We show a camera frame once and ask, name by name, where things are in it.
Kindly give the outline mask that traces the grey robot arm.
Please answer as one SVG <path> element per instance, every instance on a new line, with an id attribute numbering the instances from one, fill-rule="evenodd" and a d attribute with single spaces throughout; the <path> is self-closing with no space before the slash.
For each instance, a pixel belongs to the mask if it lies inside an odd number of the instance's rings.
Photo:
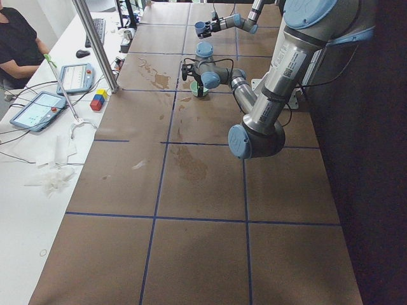
<path id="1" fill-rule="evenodd" d="M 233 155 L 260 158 L 283 148 L 286 136 L 278 117 L 300 85 L 314 53 L 326 46 L 370 39 L 377 5 L 377 1 L 286 1 L 269 71 L 255 88 L 247 82 L 244 71 L 217 66 L 213 47 L 205 38 L 232 27 L 254 34 L 264 2 L 253 2 L 247 18 L 239 14 L 220 18 L 213 13 L 210 21 L 195 24 L 202 41 L 197 44 L 193 62 L 183 64 L 182 76 L 195 78 L 199 96 L 206 88 L 230 87 L 244 112 L 242 122 L 228 133 Z"/>
<path id="2" fill-rule="evenodd" d="M 239 13 L 227 17 L 219 17 L 214 5 L 211 19 L 206 22 L 199 21 L 195 24 L 195 32 L 199 39 L 212 36 L 214 32 L 220 32 L 229 28 L 238 28 L 250 34 L 255 34 L 258 29 L 258 19 L 265 5 L 263 0 L 255 0 L 247 18 L 241 17 Z"/>

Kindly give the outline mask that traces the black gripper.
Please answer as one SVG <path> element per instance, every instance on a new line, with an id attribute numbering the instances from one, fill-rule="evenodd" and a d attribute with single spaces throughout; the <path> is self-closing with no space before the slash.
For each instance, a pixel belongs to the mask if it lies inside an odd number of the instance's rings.
<path id="1" fill-rule="evenodd" d="M 221 30 L 221 23 L 220 22 L 219 23 L 214 23 L 214 22 L 211 22 L 211 21 L 206 21 L 205 26 L 208 26 L 208 32 L 205 31 L 205 32 L 199 33 L 198 37 L 200 39 L 211 37 L 211 33 L 219 32 Z"/>
<path id="2" fill-rule="evenodd" d="M 203 97 L 204 92 L 206 92 L 207 89 L 201 81 L 197 81 L 196 91 L 197 91 L 197 97 Z"/>

